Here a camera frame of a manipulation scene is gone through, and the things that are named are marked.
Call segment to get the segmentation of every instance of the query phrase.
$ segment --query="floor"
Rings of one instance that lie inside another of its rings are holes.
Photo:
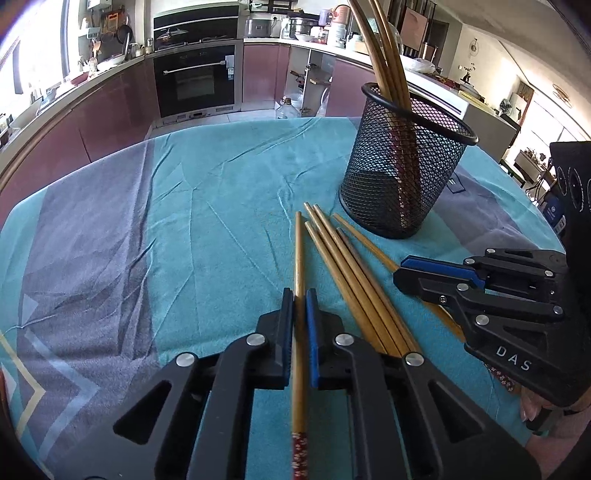
[[[165,125],[160,128],[153,128],[147,138],[160,137],[185,128],[197,127],[199,125],[227,124],[230,122],[242,122],[244,120],[269,120],[275,118],[274,110],[253,110],[251,112],[224,113],[223,115],[212,115],[205,118],[196,118],[172,125]]]

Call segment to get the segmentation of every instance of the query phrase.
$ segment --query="teal tablecloth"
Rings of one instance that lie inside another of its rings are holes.
[[[293,286],[294,214],[337,199],[355,139],[345,118],[190,128],[95,162],[21,202],[0,232],[0,361],[22,444],[47,471],[91,424],[179,352],[223,350]],[[486,247],[561,249],[525,194],[478,147],[412,238],[366,232],[400,262],[461,262]],[[366,250],[425,354],[525,443],[519,399]],[[313,244],[306,283],[359,333]],[[290,394],[255,395],[249,479],[290,476]],[[310,470],[351,478],[342,392],[314,392]]]

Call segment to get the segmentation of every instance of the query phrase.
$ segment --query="plastic bottle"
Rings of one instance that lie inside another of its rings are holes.
[[[275,110],[275,118],[283,119],[283,118],[298,118],[300,113],[298,112],[297,108],[291,104],[291,98],[285,97],[282,100],[282,105]]]

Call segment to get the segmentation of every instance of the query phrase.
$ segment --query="wire mesh pen holder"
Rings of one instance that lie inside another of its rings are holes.
[[[463,121],[411,93],[413,111],[387,101],[376,83],[367,97],[339,200],[360,226],[386,238],[416,233],[467,145],[477,136]]]

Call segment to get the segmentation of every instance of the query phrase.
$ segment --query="oven door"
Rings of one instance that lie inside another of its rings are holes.
[[[224,45],[154,59],[160,115],[233,105],[234,53]]]

